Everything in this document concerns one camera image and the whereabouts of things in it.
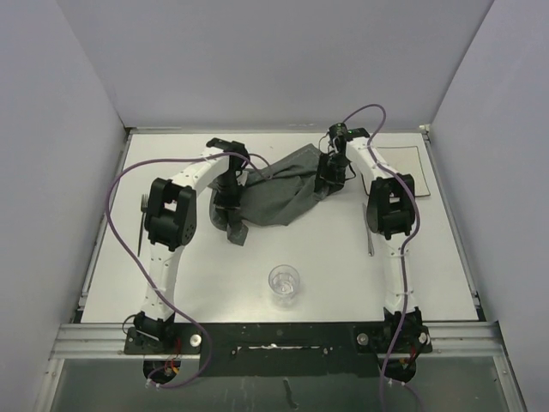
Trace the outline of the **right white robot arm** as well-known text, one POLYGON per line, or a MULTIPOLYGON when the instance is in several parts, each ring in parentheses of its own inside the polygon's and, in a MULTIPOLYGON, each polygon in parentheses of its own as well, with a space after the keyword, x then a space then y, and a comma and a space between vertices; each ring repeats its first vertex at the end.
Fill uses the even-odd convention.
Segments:
POLYGON ((374 148, 363 129, 334 124, 327 132, 330 149, 320 154, 314 192, 331 195, 343 189, 348 170, 355 168, 367 189, 365 224, 377 236, 383 259, 385 284, 384 345, 394 351, 408 344, 429 342, 427 328, 413 297, 408 276, 409 244, 419 231, 415 182, 399 173, 374 148))

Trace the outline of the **white square plate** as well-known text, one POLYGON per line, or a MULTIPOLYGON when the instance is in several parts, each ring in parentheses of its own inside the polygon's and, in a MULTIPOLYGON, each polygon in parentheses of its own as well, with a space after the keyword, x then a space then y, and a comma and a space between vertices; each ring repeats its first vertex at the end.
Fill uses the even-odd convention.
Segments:
POLYGON ((377 152, 397 172, 413 177, 416 197, 431 195, 417 147, 377 147, 377 152))

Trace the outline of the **grey cloth placemat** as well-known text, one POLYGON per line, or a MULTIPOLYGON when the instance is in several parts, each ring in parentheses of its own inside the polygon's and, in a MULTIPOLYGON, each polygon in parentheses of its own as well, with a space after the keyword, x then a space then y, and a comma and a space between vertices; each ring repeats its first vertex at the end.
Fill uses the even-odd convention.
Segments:
POLYGON ((320 156, 321 151, 308 144, 260 173, 249 171, 241 187, 240 208, 229 212, 210 203, 211 223, 239 246, 246 241, 248 222, 259 227, 291 224, 328 196, 326 189, 315 191, 320 156))

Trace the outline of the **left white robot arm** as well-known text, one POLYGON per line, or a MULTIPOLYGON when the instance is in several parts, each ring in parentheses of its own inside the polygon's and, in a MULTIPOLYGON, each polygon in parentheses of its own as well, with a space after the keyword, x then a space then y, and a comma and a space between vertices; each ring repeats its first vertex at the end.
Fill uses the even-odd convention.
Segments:
POLYGON ((214 186, 211 221, 227 238, 242 245, 247 227, 240 217, 243 184, 238 181, 250 154, 241 142, 213 138, 202 158, 170 179, 157 178, 148 195, 144 230, 150 242, 148 289, 135 318, 136 333, 157 353, 174 343, 173 299, 178 266, 185 247, 197 230, 197 198, 214 186))

